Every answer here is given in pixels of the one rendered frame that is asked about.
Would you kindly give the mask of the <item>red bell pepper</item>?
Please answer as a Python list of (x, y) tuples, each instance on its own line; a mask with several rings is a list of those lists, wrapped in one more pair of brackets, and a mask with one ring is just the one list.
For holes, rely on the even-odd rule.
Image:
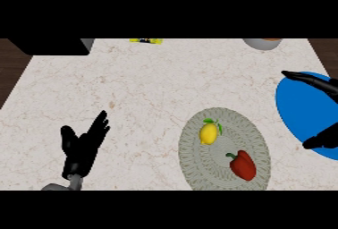
[(234, 175), (243, 180), (251, 181), (256, 176), (256, 166), (248, 153), (239, 150), (237, 155), (227, 153), (225, 157), (231, 158), (230, 169)]

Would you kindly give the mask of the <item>grey bowl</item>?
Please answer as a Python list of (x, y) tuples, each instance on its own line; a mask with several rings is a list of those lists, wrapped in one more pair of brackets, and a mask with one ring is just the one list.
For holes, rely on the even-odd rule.
[(245, 38), (245, 44), (256, 50), (271, 50), (282, 43), (280, 38)]

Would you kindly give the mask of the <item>yellow package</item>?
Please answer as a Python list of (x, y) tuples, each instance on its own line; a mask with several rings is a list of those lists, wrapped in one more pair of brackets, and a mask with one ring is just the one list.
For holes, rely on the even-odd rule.
[(162, 38), (130, 38), (131, 43), (162, 44)]

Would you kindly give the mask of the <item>black appliance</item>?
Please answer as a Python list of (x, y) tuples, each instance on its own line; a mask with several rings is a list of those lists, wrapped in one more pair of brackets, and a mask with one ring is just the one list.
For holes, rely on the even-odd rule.
[(26, 55), (88, 55), (93, 38), (11, 38)]

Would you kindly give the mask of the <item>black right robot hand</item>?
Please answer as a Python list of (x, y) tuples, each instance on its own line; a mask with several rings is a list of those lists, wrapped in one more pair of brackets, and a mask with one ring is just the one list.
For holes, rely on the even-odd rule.
[[(338, 104), (338, 80), (327, 81), (316, 76), (301, 73), (282, 71), (282, 75), (292, 81), (301, 81), (313, 88), (318, 89)], [(302, 143), (304, 149), (338, 148), (338, 122), (323, 129), (316, 136), (310, 137)]]

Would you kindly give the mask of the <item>grey round woven placemat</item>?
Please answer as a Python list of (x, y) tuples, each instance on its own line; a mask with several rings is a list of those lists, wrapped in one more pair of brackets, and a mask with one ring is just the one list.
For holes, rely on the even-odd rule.
[[(221, 125), (221, 134), (211, 145), (202, 145), (199, 131), (205, 119)], [(243, 150), (256, 166), (256, 176), (243, 180), (231, 172), (231, 157)], [(178, 158), (186, 182), (193, 190), (262, 191), (268, 186), (270, 156), (262, 135), (245, 116), (223, 107), (197, 112), (181, 129)]]

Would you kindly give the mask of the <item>yellow lemon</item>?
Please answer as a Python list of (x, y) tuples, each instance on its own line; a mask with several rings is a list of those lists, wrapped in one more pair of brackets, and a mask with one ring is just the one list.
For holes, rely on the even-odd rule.
[(203, 126), (199, 130), (199, 141), (202, 145), (212, 145), (218, 136), (223, 133), (223, 126), (218, 120), (206, 118), (203, 120)]

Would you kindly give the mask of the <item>blue plate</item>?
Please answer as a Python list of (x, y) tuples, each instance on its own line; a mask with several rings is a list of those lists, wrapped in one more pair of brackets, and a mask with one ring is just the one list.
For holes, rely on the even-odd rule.
[[(314, 72), (301, 73), (326, 81), (330, 79)], [(285, 76), (276, 88), (274, 99), (285, 126), (302, 145), (310, 137), (338, 122), (338, 104), (318, 89), (301, 81), (289, 80)], [(311, 150), (326, 158), (338, 160), (338, 148)]]

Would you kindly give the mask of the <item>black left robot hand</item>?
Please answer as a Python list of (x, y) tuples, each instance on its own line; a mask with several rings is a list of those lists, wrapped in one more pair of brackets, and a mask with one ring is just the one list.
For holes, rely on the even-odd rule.
[(62, 150), (66, 155), (62, 171), (65, 179), (73, 174), (84, 178), (90, 173), (107, 131), (106, 111), (100, 112), (88, 131), (81, 136), (76, 136), (68, 125), (60, 127)]

